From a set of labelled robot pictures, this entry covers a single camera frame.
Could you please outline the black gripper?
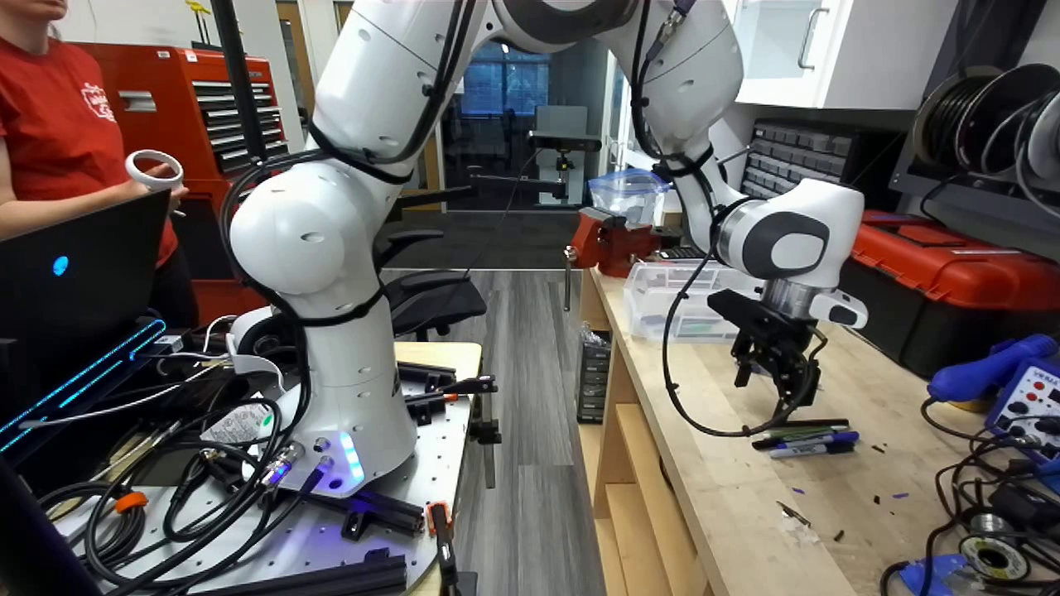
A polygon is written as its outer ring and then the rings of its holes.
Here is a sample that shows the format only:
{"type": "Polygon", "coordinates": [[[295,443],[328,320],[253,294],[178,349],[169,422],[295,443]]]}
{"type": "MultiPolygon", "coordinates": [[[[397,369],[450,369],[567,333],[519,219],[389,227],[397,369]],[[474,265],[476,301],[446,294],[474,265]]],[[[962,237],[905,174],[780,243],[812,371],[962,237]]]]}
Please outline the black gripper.
{"type": "Polygon", "coordinates": [[[773,379],[783,400],[773,425],[785,425],[799,407],[816,400],[822,369],[807,356],[812,320],[796,320],[740,293],[715,293],[710,307],[740,328],[733,340],[734,389],[746,389],[751,376],[773,379]]]}

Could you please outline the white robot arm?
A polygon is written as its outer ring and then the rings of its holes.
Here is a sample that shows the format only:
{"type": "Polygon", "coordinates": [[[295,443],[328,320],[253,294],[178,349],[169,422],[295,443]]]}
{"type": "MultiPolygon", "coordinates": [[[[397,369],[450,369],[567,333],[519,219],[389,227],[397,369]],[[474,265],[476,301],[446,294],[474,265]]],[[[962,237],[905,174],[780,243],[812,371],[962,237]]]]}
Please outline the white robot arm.
{"type": "Polygon", "coordinates": [[[765,371],[783,410],[816,397],[816,325],[867,320],[837,287],[861,194],[804,180],[749,198],[723,181],[710,125],[740,97],[742,58],[718,0],[354,0],[316,86],[308,159],[253,189],[229,227],[240,267],[305,338],[308,407],[291,422],[283,489],[346,501],[414,453],[371,245],[489,41],[530,54],[594,41],[613,54],[633,91],[635,143],[676,187],[691,245],[765,286],[763,298],[718,293],[711,307],[740,328],[740,369],[765,371]]]}

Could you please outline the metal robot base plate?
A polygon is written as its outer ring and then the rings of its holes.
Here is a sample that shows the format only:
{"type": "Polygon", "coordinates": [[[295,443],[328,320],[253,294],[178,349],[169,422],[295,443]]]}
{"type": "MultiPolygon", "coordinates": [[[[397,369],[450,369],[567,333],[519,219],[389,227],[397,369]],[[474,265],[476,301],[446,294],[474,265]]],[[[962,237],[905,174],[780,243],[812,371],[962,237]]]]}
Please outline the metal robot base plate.
{"type": "Polygon", "coordinates": [[[472,397],[432,397],[414,458],[346,501],[261,486],[260,501],[210,542],[178,540],[223,518],[236,489],[204,482],[176,504],[176,486],[129,486],[89,496],[60,529],[75,558],[94,558],[106,596],[326,596],[433,593],[453,564],[446,512],[457,504],[465,447],[474,425],[472,397]]]}

